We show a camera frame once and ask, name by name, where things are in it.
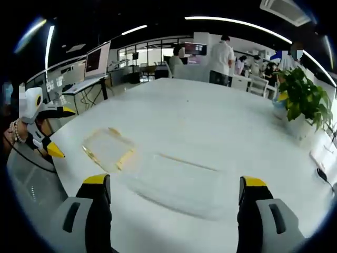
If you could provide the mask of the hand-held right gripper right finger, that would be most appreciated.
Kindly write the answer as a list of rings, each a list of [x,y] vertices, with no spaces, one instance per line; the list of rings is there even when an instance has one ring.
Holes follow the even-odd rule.
[[[241,176],[237,252],[297,252],[305,243],[296,214],[266,183]]]

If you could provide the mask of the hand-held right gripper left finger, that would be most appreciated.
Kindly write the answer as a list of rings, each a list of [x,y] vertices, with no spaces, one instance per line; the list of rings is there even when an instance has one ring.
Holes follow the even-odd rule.
[[[54,252],[112,252],[110,175],[85,179],[76,196],[54,212],[50,244]]]

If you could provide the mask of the person's left hand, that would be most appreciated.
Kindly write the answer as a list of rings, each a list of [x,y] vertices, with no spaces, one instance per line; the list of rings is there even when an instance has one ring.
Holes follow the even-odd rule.
[[[18,132],[20,139],[23,141],[23,143],[25,143],[28,138],[27,124],[22,121],[18,121],[17,122],[17,132]]]

